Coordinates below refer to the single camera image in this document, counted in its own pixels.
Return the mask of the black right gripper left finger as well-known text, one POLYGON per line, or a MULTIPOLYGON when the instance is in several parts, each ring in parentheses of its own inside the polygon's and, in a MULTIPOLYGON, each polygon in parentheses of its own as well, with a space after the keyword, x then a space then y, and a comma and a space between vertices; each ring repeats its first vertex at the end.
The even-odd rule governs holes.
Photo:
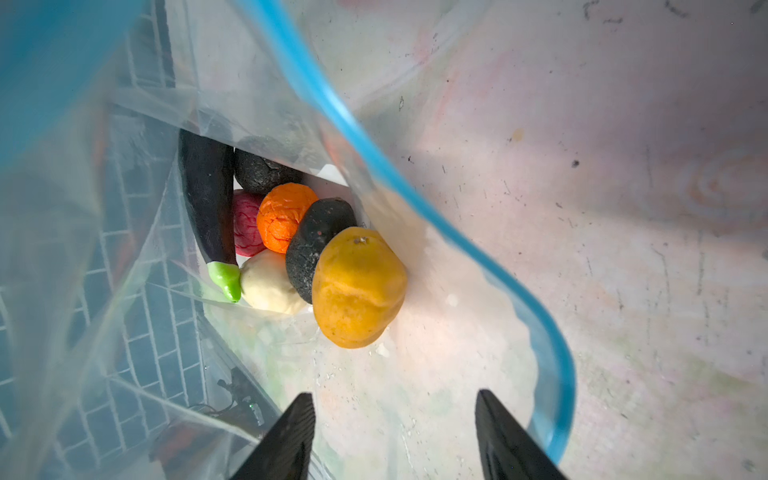
POLYGON ((300 393, 232 480, 307 480, 315 434, 312 395, 300 393))

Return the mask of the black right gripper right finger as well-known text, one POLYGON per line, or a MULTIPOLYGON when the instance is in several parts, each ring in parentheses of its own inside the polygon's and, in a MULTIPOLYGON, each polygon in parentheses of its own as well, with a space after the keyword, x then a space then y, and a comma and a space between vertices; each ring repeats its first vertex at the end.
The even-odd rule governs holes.
POLYGON ((488 389, 478 391, 475 426, 485 480, 566 480, 488 389))

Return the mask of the cream white food ball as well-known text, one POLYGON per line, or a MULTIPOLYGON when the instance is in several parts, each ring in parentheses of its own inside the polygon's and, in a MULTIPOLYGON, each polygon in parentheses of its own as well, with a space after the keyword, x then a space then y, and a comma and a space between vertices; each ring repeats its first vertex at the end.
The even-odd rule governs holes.
POLYGON ((249 258, 240 273, 242 297, 254 309, 294 315, 308 306, 288 278, 283 254, 264 250, 249 258))

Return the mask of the yellow food ball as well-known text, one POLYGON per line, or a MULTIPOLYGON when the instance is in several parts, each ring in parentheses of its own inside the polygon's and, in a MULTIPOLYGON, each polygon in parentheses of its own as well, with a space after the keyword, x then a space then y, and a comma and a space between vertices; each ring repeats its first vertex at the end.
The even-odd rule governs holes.
POLYGON ((378 232, 346 228, 319 257, 312 284, 315 320, 335 345, 365 347, 397 316, 407 286, 403 262, 378 232))

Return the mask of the clear zip top bag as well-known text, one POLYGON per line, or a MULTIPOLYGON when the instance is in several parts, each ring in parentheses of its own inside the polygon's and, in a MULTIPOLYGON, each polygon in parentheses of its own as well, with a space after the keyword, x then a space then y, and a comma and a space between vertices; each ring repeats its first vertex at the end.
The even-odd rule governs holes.
POLYGON ((397 172, 488 1, 5 1, 5 479, 558 479, 575 366, 397 172))

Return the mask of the pink round food ball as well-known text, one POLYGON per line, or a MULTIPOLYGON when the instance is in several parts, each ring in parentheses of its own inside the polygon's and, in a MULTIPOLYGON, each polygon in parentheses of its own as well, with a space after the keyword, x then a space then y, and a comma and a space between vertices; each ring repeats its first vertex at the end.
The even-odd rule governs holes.
POLYGON ((236 253, 253 257, 266 247, 258 230, 258 214, 263 197, 243 189, 233 193, 233 230, 236 253))

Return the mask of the large black food piece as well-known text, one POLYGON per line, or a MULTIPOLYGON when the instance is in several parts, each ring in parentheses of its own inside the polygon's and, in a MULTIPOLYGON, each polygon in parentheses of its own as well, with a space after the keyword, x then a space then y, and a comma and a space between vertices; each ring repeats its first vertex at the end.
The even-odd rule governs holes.
POLYGON ((300 221, 285 262, 291 285, 308 304, 313 303, 313 278, 323 249, 338 233, 356 225, 352 206, 341 198, 314 202, 300 221))

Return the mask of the small black food ball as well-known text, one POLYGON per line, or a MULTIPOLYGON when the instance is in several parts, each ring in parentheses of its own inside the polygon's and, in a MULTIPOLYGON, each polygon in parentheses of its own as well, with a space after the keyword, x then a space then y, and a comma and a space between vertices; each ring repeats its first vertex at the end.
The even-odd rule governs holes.
POLYGON ((303 179, 299 170, 243 150, 235 151, 234 176, 246 192, 262 196, 277 186, 303 179))

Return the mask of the long black food piece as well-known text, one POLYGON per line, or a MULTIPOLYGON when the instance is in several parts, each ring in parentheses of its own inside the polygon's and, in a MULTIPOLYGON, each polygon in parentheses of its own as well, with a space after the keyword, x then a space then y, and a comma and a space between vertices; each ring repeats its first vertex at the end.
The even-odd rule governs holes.
POLYGON ((208 275, 232 303, 241 299, 234 240, 234 149, 180 130, 179 170, 186 211, 208 275))

